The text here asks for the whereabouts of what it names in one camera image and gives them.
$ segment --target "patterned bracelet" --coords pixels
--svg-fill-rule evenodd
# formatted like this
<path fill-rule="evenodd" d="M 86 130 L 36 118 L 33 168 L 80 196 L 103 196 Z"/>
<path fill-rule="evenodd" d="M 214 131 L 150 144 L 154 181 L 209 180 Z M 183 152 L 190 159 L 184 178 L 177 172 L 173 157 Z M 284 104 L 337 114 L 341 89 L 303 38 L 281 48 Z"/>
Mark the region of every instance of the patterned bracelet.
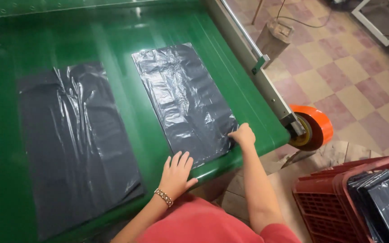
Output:
<path fill-rule="evenodd" d="M 164 193 L 162 190 L 160 190 L 160 189 L 157 188 L 156 191 L 155 191 L 154 193 L 157 194 L 157 195 L 159 195 L 160 197 L 162 197 L 163 200 L 165 200 L 166 204 L 167 204 L 169 207 L 173 205 L 172 199 L 171 199 L 169 196 L 167 196 L 167 194 Z"/>

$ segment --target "person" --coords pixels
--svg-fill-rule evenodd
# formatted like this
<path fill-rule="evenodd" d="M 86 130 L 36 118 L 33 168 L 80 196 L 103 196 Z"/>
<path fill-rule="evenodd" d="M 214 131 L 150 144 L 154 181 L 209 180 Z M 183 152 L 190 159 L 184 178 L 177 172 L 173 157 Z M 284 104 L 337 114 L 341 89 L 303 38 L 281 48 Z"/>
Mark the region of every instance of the person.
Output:
<path fill-rule="evenodd" d="M 183 195 L 197 183 L 197 179 L 187 181 L 193 158 L 189 157 L 189 152 L 182 156 L 178 152 L 172 159 L 169 156 L 166 160 L 159 187 L 149 203 L 111 243 L 300 242 L 284 222 L 271 183 L 257 156 L 256 138 L 249 125 L 242 124 L 229 137 L 242 150 L 251 229 L 222 208 L 192 194 Z"/>

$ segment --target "hand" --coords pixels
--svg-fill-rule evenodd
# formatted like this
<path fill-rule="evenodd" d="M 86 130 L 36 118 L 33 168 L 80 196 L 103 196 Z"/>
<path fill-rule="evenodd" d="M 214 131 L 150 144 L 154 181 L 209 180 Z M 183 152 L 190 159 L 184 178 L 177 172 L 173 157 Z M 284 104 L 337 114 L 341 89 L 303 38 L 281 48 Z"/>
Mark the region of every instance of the hand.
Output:
<path fill-rule="evenodd" d="M 180 159 L 181 154 L 181 151 L 176 153 L 172 158 L 172 163 L 170 156 L 168 157 L 159 185 L 159 189 L 166 193 L 173 201 L 197 183 L 196 178 L 187 181 L 188 174 L 190 174 L 190 170 L 192 169 L 193 158 L 189 158 L 190 153 L 185 152 Z"/>
<path fill-rule="evenodd" d="M 233 138 L 241 148 L 255 146 L 256 137 L 248 123 L 243 123 L 237 131 L 231 132 L 229 137 Z"/>

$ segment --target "silver rod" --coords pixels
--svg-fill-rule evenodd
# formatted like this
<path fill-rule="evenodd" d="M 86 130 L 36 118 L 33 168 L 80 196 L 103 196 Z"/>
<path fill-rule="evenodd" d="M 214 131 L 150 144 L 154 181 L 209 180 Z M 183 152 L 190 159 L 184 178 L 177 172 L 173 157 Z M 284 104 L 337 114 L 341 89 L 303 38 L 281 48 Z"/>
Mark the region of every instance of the silver rod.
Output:
<path fill-rule="evenodd" d="M 256 46 L 256 43 L 251 39 L 250 35 L 247 33 L 247 31 L 244 28 L 244 26 L 238 21 L 238 19 L 236 18 L 235 14 L 232 12 L 232 9 L 230 9 L 229 5 L 227 4 L 226 0 L 220 0 L 220 2 L 223 4 L 223 6 L 227 10 L 227 12 L 230 14 L 230 16 L 232 17 L 233 21 L 238 26 L 238 28 L 241 30 L 242 34 L 244 35 L 244 37 L 249 42 L 251 48 L 253 48 L 253 50 L 257 54 L 256 58 L 262 57 L 263 54 L 262 54 L 261 50 L 259 50 L 259 48 Z"/>

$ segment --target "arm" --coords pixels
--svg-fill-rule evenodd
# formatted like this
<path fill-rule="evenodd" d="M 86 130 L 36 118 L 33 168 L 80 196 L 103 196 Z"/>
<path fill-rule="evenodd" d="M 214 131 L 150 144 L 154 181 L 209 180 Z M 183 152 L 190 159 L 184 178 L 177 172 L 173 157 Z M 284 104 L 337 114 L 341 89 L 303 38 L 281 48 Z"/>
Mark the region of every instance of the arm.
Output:
<path fill-rule="evenodd" d="M 255 135 L 247 123 L 229 134 L 241 147 L 244 188 L 252 229 L 260 234 L 268 224 L 285 224 L 277 197 L 256 153 Z"/>
<path fill-rule="evenodd" d="M 185 152 L 180 159 L 181 154 L 181 151 L 176 153 L 172 158 L 172 163 L 170 156 L 168 157 L 159 184 L 159 189 L 163 190 L 172 200 L 176 200 L 177 197 L 197 183 L 196 178 L 187 181 L 188 174 L 192 169 L 193 158 L 189 158 L 189 153 Z M 154 194 L 148 204 L 111 240 L 111 243 L 134 241 L 149 226 L 154 224 L 167 208 L 166 202 L 160 196 Z"/>

